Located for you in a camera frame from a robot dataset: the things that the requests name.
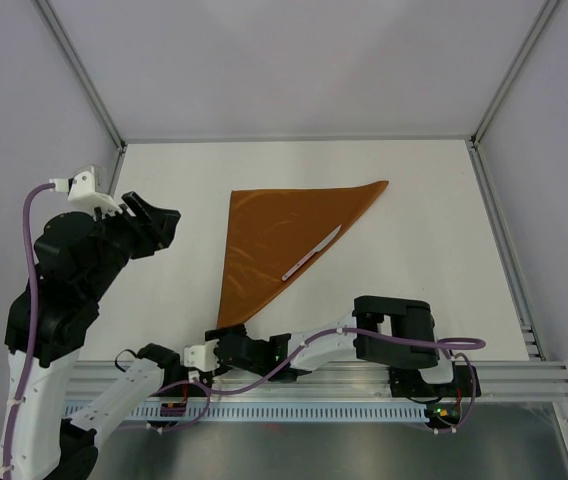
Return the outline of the brown cloth napkin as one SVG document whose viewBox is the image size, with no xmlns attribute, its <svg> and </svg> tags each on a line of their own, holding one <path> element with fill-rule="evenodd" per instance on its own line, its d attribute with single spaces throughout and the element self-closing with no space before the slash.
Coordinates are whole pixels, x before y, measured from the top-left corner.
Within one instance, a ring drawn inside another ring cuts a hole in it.
<svg viewBox="0 0 568 480">
<path fill-rule="evenodd" d="M 338 225 L 335 243 L 389 182 L 328 189 L 235 190 L 230 194 L 217 328 L 244 324 L 315 263 L 282 275 Z"/>
</svg>

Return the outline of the white plastic knife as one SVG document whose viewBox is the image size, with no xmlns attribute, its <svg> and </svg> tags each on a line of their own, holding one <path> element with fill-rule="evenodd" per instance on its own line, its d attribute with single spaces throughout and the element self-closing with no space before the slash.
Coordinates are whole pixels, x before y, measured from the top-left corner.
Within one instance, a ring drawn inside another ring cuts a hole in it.
<svg viewBox="0 0 568 480">
<path fill-rule="evenodd" d="M 322 252 L 340 233 L 342 226 L 338 225 L 331 233 L 329 233 L 322 241 L 315 247 L 307 252 L 300 260 L 298 260 L 289 270 L 287 270 L 281 277 L 283 282 L 286 282 L 295 273 L 297 273 L 305 264 L 307 264 L 316 254 Z"/>
</svg>

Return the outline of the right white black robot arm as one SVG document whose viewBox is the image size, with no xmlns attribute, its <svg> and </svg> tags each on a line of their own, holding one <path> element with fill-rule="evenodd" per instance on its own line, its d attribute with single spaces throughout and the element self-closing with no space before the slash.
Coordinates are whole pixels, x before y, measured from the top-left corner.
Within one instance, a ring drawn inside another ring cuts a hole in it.
<svg viewBox="0 0 568 480">
<path fill-rule="evenodd" d="M 428 404 L 477 393 L 475 368 L 455 361 L 485 345 L 478 338 L 437 338 L 424 301 L 360 296 L 331 325 L 267 340 L 250 338 L 243 325 L 224 327 L 206 333 L 202 354 L 187 357 L 207 385 L 232 370 L 294 383 L 332 362 L 362 361 L 387 368 L 393 397 Z"/>
</svg>

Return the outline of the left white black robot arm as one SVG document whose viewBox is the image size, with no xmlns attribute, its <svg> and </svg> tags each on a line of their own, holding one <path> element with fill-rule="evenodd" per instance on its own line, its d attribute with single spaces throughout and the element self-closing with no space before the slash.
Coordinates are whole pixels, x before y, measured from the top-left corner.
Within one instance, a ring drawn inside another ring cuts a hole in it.
<svg viewBox="0 0 568 480">
<path fill-rule="evenodd" d="M 0 479 L 88 478 L 101 447 L 135 407 L 181 387 L 179 354 L 149 344 L 87 408 L 62 415 L 70 374 L 100 300 L 130 261 L 171 245 L 181 218 L 135 192 L 122 200 L 117 213 L 96 207 L 60 214 L 37 240 L 24 237 L 29 280 L 10 307 L 5 335 L 10 387 Z"/>
</svg>

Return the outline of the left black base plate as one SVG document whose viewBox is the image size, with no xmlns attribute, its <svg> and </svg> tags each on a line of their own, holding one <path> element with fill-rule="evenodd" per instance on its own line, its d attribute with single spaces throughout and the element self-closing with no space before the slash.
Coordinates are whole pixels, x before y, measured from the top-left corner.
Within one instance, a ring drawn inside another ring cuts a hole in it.
<svg viewBox="0 0 568 480">
<path fill-rule="evenodd" d="M 178 387 L 178 391 L 184 398 L 204 398 L 212 387 L 213 376 L 211 372 L 182 367 L 179 380 L 183 381 L 183 384 Z"/>
</svg>

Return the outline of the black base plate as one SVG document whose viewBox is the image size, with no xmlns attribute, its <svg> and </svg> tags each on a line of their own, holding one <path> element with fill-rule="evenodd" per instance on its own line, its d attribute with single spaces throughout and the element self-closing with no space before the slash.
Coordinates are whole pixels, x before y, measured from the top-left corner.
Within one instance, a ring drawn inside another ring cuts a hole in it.
<svg viewBox="0 0 568 480">
<path fill-rule="evenodd" d="M 211 372 L 182 367 L 179 380 L 183 381 L 183 384 L 178 387 L 178 391 L 184 398 L 204 398 L 212 387 L 213 376 Z"/>
<path fill-rule="evenodd" d="M 390 392 L 393 398 L 443 399 L 469 398 L 473 392 L 481 395 L 481 388 L 473 389 L 474 367 L 455 364 L 453 379 L 443 384 L 427 383 L 417 370 L 388 369 Z"/>
</svg>

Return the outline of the aluminium front rail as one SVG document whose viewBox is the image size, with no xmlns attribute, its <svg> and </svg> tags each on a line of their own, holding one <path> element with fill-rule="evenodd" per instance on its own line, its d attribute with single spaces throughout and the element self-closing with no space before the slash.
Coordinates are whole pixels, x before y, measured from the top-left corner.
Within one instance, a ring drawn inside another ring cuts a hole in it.
<svg viewBox="0 0 568 480">
<path fill-rule="evenodd" d="M 477 362 L 480 400 L 499 402 L 568 402 L 568 369 L 561 362 Z M 111 386 L 120 372 L 104 361 L 81 361 L 66 390 L 70 401 L 89 401 Z M 381 401 L 391 397 L 390 374 L 383 366 L 335 362 L 294 383 L 267 382 L 233 401 Z"/>
</svg>

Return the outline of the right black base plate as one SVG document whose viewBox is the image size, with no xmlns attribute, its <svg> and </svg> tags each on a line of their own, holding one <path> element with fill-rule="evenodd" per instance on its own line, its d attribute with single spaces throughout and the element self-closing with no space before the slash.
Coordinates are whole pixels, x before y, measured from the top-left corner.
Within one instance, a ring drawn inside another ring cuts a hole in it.
<svg viewBox="0 0 568 480">
<path fill-rule="evenodd" d="M 469 398 L 473 392 L 481 395 L 481 388 L 473 389 L 474 367 L 455 364 L 453 379 L 443 384 L 427 383 L 417 370 L 388 369 L 390 392 L 393 398 L 443 399 Z"/>
</svg>

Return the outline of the left aluminium frame post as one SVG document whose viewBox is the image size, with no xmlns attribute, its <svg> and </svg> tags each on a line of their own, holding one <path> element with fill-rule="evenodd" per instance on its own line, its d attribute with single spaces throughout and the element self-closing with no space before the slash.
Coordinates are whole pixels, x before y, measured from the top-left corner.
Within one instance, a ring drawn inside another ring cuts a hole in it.
<svg viewBox="0 0 568 480">
<path fill-rule="evenodd" d="M 101 127 L 115 149 L 118 152 L 123 151 L 126 147 L 126 142 L 120 134 L 53 4 L 47 0 L 33 0 L 32 5 L 61 52 Z"/>
</svg>

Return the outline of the aluminium frame post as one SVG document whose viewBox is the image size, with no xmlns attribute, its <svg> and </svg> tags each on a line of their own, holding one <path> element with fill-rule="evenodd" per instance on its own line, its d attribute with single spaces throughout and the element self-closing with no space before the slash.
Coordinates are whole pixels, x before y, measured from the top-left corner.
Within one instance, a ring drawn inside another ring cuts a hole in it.
<svg viewBox="0 0 568 480">
<path fill-rule="evenodd" d="M 118 152 L 123 151 L 126 147 L 126 142 L 120 134 L 53 4 L 47 0 L 33 0 L 32 5 L 61 52 L 101 127 L 115 149 Z"/>
<path fill-rule="evenodd" d="M 487 135 L 515 83 L 523 73 L 546 30 L 563 4 L 562 0 L 545 0 L 542 3 L 476 128 L 469 137 L 469 142 L 473 149 L 477 149 Z"/>
</svg>

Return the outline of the right aluminium frame post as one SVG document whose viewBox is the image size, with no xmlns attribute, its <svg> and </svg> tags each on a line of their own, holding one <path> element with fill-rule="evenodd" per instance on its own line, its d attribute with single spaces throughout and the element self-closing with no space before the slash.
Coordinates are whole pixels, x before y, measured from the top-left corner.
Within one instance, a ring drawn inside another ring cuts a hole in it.
<svg viewBox="0 0 568 480">
<path fill-rule="evenodd" d="M 515 83 L 523 73 L 546 30 L 563 4 L 562 0 L 545 0 L 542 3 L 476 128 L 469 137 L 469 142 L 473 149 L 477 149 L 487 135 Z"/>
</svg>

